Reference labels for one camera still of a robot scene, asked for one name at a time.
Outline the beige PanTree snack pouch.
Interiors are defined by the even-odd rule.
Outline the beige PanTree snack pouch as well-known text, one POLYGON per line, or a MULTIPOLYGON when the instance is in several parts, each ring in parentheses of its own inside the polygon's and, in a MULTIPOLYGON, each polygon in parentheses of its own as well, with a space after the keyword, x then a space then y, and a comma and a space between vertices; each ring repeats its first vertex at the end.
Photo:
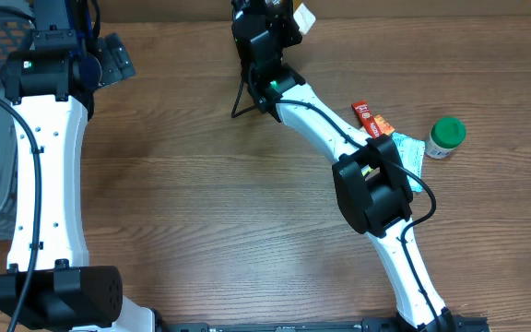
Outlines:
POLYGON ((316 21, 315 15, 308 9, 302 0, 295 0, 293 2, 292 16, 297 23, 299 33, 306 35, 316 21))

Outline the red Nescafe coffee stick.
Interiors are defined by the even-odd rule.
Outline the red Nescafe coffee stick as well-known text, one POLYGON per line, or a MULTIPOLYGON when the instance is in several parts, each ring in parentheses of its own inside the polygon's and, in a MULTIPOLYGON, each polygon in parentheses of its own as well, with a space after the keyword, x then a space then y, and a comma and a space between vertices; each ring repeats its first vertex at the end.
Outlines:
POLYGON ((382 129, 376 123, 367 101, 357 101, 351 104, 352 110, 360 119, 365 131, 373 138, 383 134, 382 129))

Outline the orange snack box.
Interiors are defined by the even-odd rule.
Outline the orange snack box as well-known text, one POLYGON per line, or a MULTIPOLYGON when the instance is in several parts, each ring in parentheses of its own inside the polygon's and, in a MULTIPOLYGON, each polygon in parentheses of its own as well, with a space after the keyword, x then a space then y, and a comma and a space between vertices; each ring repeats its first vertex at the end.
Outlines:
POLYGON ((395 129, 380 114, 374 116, 374 121, 383 134, 390 136, 394 133, 395 129))

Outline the yellow black marker pen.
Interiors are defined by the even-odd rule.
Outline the yellow black marker pen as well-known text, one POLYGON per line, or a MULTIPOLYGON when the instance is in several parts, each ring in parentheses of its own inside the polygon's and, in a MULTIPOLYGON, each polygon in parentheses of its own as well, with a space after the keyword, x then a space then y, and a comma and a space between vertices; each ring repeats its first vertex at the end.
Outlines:
POLYGON ((375 169, 374 169, 374 168, 367 168, 367 169, 365 169, 365 170, 362 171, 362 175, 363 175, 364 177, 368 177, 368 176, 374 174, 374 172, 375 172, 375 169))

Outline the teal tissue pack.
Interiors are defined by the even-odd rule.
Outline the teal tissue pack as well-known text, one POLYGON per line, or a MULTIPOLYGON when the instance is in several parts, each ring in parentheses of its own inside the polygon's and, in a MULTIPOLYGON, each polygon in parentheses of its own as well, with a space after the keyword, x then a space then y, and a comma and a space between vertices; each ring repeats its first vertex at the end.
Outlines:
POLYGON ((397 132, 394 132, 391 138, 395 142, 403 166, 418 178, 421 178, 425 144, 422 141, 397 132))

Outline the green lid jar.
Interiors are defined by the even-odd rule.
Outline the green lid jar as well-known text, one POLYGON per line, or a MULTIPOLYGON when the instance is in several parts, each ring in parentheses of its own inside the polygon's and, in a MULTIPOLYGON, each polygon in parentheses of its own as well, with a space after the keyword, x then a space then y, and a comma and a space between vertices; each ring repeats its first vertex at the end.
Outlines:
POLYGON ((425 153, 434 159, 444 159, 466 139, 466 127, 455 117, 443 117, 437 121, 426 140, 425 153))

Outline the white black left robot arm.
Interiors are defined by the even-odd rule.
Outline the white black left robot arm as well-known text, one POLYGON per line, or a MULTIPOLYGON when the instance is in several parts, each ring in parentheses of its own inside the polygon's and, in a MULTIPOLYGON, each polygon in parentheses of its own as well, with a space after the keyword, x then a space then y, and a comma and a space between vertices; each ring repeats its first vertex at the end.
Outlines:
POLYGON ((81 152, 97 90, 135 69, 95 1, 36 1, 26 49, 1 69, 0 106, 17 135, 15 230, 0 274, 9 328, 158 332, 161 316, 127 298, 117 267, 93 266, 81 213, 81 152))

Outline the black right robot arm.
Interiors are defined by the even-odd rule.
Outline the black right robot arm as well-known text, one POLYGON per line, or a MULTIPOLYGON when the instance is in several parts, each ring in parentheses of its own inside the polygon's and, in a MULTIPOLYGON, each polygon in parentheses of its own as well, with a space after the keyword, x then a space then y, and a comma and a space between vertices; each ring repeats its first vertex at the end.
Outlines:
POLYGON ((297 7, 290 1, 234 0, 231 31, 241 61, 242 87, 253 107, 305 137, 331 163, 339 210, 366 235, 392 285, 399 331, 455 331, 457 324, 432 285, 415 239, 410 181, 394 140, 370 136, 327 107, 284 49, 301 43, 297 7))

